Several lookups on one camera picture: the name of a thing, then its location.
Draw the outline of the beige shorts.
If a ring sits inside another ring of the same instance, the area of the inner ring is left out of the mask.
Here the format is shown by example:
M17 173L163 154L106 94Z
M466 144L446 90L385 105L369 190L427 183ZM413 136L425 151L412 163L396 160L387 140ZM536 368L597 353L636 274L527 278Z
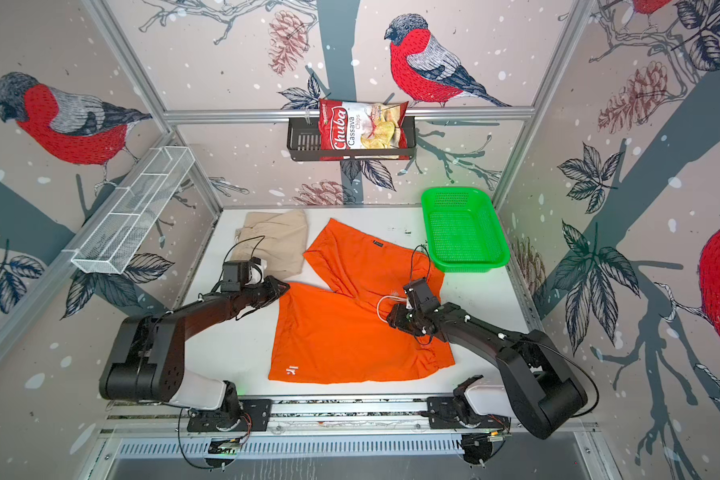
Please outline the beige shorts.
M307 238L307 217L302 210L249 212L243 227L236 231L239 245L232 250L229 258L260 258L267 263L268 275L286 280L302 272Z

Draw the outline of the orange shorts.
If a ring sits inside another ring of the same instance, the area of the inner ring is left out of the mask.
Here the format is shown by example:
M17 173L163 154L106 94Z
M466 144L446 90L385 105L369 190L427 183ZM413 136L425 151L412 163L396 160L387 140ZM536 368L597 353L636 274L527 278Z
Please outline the orange shorts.
M326 286L293 283L279 299L269 380L412 381L454 365L449 344L385 320L413 280L425 279L440 293L445 275L425 253L332 219L304 258Z

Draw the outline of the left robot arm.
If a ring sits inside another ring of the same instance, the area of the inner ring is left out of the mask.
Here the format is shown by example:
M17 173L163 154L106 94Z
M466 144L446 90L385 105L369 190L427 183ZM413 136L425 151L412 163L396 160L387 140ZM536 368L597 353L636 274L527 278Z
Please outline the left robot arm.
M99 380L99 394L111 401L161 403L198 411L240 415L238 394L230 381L190 371L186 340L249 308L265 308L290 286L273 276L236 291L212 292L162 316L126 318L115 337Z

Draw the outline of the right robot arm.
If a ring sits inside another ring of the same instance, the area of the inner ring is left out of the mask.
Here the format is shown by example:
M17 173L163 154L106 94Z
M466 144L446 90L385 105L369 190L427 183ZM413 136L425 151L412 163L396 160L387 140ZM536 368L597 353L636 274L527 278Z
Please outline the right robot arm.
M496 367L512 412L525 429L546 439L588 402L576 364L540 330L506 330L471 315L452 302L440 303L421 278L404 287L384 321L416 339L459 345Z

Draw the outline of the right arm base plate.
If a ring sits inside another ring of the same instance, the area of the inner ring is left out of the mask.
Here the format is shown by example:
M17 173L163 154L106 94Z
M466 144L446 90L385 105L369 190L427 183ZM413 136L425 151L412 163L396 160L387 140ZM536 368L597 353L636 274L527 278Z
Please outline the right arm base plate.
M511 426L509 417L501 415L480 415L474 412L465 400L453 396L431 396L426 399L422 413L433 430L447 429L496 429L505 430Z

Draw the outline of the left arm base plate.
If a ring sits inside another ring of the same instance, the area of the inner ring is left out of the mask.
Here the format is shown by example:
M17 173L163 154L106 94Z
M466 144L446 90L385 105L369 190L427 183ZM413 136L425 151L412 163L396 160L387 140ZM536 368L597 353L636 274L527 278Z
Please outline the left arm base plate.
M223 434L228 432L265 432L272 412L271 399L238 401L236 408L222 406L217 410L190 409L186 430L189 433Z

